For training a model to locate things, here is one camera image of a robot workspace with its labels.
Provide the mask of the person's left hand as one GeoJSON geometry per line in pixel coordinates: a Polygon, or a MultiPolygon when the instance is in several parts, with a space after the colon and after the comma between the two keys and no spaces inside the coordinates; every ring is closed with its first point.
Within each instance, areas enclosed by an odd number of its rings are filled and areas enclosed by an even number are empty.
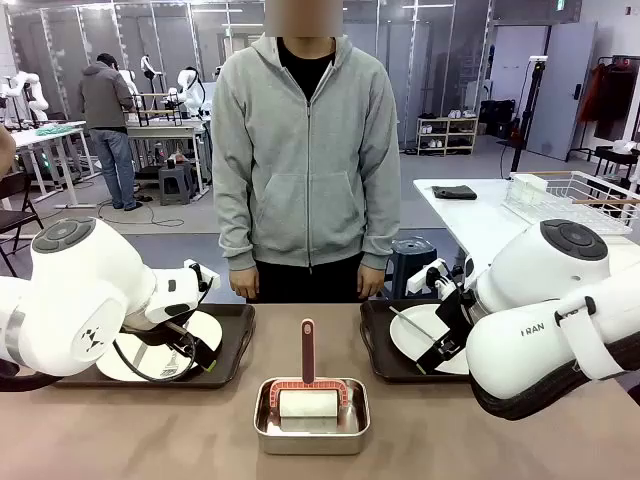
{"type": "Polygon", "coordinates": [[[357,291],[360,299],[376,296],[384,287],[385,271],[361,265],[358,270],[357,291]]]}

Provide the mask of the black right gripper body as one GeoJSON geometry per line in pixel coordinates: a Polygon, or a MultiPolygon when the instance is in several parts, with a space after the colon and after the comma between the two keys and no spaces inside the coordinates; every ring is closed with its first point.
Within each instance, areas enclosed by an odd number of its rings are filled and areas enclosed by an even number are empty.
{"type": "Polygon", "coordinates": [[[441,300],[436,316],[458,338],[467,338],[472,329],[469,309],[475,304],[475,294],[471,290],[454,289],[441,300]]]}

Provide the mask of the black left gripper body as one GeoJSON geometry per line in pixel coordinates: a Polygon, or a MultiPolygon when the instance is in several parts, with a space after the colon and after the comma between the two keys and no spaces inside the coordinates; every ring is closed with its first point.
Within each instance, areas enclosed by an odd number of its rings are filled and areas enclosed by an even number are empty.
{"type": "Polygon", "coordinates": [[[185,323],[166,321],[149,331],[150,346],[166,346],[183,356],[198,356],[205,351],[201,339],[189,332],[185,323]]]}

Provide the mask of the person's right hand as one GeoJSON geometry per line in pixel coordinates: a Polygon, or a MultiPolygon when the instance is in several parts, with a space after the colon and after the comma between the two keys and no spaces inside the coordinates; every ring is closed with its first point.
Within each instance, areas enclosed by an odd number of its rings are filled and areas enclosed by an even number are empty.
{"type": "Polygon", "coordinates": [[[259,272],[256,267],[229,272],[231,290],[246,300],[256,300],[259,295],[259,272]]]}

